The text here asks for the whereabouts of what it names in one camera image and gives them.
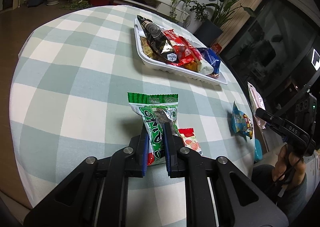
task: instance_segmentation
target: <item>person's arm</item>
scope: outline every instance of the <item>person's arm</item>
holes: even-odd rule
[[[283,146],[278,155],[276,166],[260,165],[253,168],[252,182],[262,191],[267,189],[273,181],[286,171],[285,155],[287,145]],[[290,153],[289,162],[293,166],[299,157]],[[292,182],[287,186],[283,196],[279,198],[277,206],[287,215],[289,223],[301,212],[305,205],[307,191],[307,176],[305,175],[306,164],[303,159],[294,167],[296,172]]]

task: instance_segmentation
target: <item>white tray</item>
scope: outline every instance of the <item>white tray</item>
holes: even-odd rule
[[[202,75],[200,73],[197,72],[193,72],[190,70],[187,70],[185,68],[181,68],[181,67],[177,67],[174,65],[170,65],[167,63],[162,63],[156,60],[153,60],[149,57],[147,57],[142,50],[142,46],[141,46],[141,40],[140,40],[140,36],[141,37],[146,37],[146,35],[144,34],[144,31],[138,21],[138,19],[136,18],[134,20],[134,35],[136,38],[136,45],[137,45],[137,51],[138,51],[138,55],[140,56],[140,58],[142,59],[143,63],[154,70],[162,70],[165,72],[173,72],[174,74],[177,75],[181,75],[181,76],[185,76],[185,77],[189,77],[192,79],[196,79],[196,80],[201,80],[204,82],[208,82],[210,84],[213,85],[217,85],[217,84],[224,84],[227,85],[228,82],[227,80],[224,78],[223,74],[219,71],[219,77],[217,79],[211,78],[209,76],[206,75]],[[188,40],[190,42],[190,44],[194,47],[205,47],[205,45],[203,44],[199,44],[196,42],[193,42],[191,40]]]

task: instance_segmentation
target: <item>teal object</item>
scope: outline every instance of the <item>teal object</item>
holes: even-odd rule
[[[258,139],[254,139],[254,161],[258,162],[262,159],[261,144]]]

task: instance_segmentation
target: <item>gray sleeve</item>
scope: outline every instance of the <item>gray sleeve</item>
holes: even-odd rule
[[[272,165],[260,165],[253,168],[252,182],[262,191],[268,188],[272,183],[271,171]],[[285,191],[279,198],[277,206],[288,217],[291,223],[305,206],[305,197],[307,192],[307,176],[305,175],[302,183],[292,190]]]

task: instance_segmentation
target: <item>tablecloth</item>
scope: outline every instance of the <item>tablecloth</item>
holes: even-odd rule
[[[147,68],[137,54],[133,20],[141,15],[187,39],[191,33],[130,6],[80,10],[37,28],[26,41],[10,93],[10,123],[19,174],[32,206],[88,156],[111,156],[139,135],[142,118],[127,92],[179,95],[178,126],[193,127],[204,156],[228,157],[251,176],[254,138],[231,132],[232,104],[251,119],[234,76],[211,85]],[[165,164],[129,180],[127,226],[186,226],[184,179]]]

